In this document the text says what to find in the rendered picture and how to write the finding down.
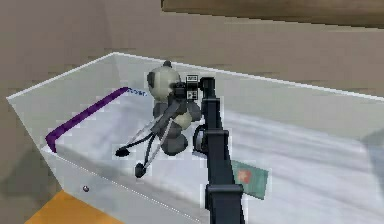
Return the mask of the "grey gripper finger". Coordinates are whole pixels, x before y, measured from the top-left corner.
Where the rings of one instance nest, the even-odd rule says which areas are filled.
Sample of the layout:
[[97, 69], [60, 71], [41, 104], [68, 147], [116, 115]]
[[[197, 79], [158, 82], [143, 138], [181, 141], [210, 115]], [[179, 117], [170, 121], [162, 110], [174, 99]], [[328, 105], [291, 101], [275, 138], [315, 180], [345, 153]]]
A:
[[164, 126], [164, 133], [163, 133], [162, 137], [160, 138], [160, 143], [156, 146], [156, 149], [154, 151], [151, 151], [151, 147], [152, 147], [152, 143], [156, 137], [156, 134], [154, 132], [152, 132], [149, 135], [149, 143], [147, 145], [146, 153], [144, 156], [144, 162], [143, 163], [137, 163], [135, 166], [135, 177], [136, 178], [142, 178], [146, 174], [147, 168], [153, 162], [156, 155], [160, 151], [161, 145], [166, 140], [172, 122], [173, 122], [172, 119], [170, 119], [166, 122], [166, 125]]
[[141, 130], [139, 130], [134, 137], [131, 138], [131, 140], [124, 146], [121, 146], [118, 148], [115, 152], [115, 155], [118, 157], [125, 157], [130, 154], [129, 148], [134, 147], [136, 145], [139, 145], [151, 137], [154, 136], [153, 132], [150, 132], [148, 135], [145, 137], [138, 139], [138, 137], [145, 131], [150, 129], [153, 126], [153, 122], [148, 123], [146, 126], [144, 126]]

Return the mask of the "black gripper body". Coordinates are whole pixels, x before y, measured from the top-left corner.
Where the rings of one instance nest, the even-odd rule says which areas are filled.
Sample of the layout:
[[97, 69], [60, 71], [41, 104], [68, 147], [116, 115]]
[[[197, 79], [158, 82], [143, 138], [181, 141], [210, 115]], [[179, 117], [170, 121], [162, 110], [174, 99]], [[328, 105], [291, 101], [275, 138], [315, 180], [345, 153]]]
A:
[[170, 83], [168, 87], [161, 87], [160, 85], [153, 83], [150, 92], [155, 99], [167, 100], [167, 108], [155, 119], [155, 123], [151, 128], [151, 133], [157, 135], [170, 123], [171, 119], [174, 119], [187, 111], [186, 83]]

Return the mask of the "black and white panda toy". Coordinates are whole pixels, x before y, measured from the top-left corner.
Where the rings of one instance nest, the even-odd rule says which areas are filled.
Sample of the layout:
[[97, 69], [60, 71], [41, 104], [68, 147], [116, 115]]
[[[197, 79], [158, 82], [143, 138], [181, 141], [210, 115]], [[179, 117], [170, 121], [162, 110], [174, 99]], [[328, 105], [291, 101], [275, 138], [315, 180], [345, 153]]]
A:
[[[147, 83], [150, 94], [154, 98], [153, 117], [163, 115], [169, 106], [168, 96], [172, 92], [171, 85], [181, 81], [179, 73], [172, 68], [170, 61], [165, 61], [162, 66], [151, 70], [147, 74]], [[163, 152], [168, 156], [175, 156], [184, 151], [188, 140], [183, 134], [193, 122], [202, 117], [200, 107], [195, 101], [187, 103], [187, 110], [182, 115], [177, 115], [171, 123], [168, 134], [161, 144]]]

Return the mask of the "purple cloth strip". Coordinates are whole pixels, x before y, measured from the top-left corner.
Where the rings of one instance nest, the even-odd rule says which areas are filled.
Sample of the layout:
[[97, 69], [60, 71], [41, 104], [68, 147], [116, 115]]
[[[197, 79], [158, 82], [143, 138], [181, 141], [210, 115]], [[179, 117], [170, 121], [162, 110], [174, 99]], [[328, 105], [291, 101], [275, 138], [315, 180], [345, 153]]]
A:
[[113, 101], [114, 99], [116, 99], [117, 97], [122, 95], [123, 93], [127, 92], [128, 90], [129, 90], [128, 87], [121, 87], [121, 88], [113, 91], [109, 95], [100, 99], [96, 103], [92, 104], [91, 106], [89, 106], [88, 108], [83, 110], [82, 112], [78, 113], [77, 115], [75, 115], [74, 117], [72, 117], [71, 119], [66, 121], [65, 123], [61, 124], [60, 126], [55, 128], [54, 130], [49, 132], [47, 134], [47, 136], [45, 137], [45, 140], [46, 140], [47, 145], [51, 149], [51, 151], [53, 153], [57, 152], [56, 141], [65, 132], [67, 132], [68, 130], [70, 130], [71, 128], [73, 128], [77, 124], [79, 124], [81, 121], [85, 120], [87, 117], [89, 117], [90, 115], [92, 115], [93, 113], [95, 113], [96, 111], [101, 109], [102, 107], [106, 106], [108, 103], [110, 103], [111, 101]]

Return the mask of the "green book with red mark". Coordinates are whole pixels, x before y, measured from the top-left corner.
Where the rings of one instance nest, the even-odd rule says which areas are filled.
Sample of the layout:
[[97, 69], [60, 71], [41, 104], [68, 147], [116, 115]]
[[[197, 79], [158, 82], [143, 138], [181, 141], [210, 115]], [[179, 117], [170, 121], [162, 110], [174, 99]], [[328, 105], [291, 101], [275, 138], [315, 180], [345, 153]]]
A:
[[268, 171], [236, 160], [231, 161], [236, 184], [242, 184], [244, 193], [263, 200], [266, 194]]

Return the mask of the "white bed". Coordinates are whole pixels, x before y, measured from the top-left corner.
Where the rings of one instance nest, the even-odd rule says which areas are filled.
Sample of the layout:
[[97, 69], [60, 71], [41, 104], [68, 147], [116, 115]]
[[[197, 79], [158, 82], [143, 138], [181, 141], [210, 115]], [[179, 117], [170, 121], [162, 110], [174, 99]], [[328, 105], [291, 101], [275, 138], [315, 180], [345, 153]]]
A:
[[[152, 118], [153, 58], [112, 53], [13, 94], [65, 192], [122, 224], [209, 224], [207, 166], [192, 150], [159, 155], [136, 178], [143, 146], [115, 150]], [[243, 198], [246, 224], [384, 224], [384, 97], [178, 64], [212, 76], [234, 160], [268, 171], [265, 198]], [[49, 132], [113, 91], [129, 90], [65, 132]]]

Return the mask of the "brown wooden board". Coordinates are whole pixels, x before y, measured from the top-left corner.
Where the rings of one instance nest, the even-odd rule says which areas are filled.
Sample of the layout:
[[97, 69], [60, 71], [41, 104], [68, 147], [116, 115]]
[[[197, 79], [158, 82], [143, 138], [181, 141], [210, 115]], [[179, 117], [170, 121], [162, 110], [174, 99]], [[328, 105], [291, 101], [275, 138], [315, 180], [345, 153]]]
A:
[[164, 12], [384, 29], [384, 0], [160, 0]]

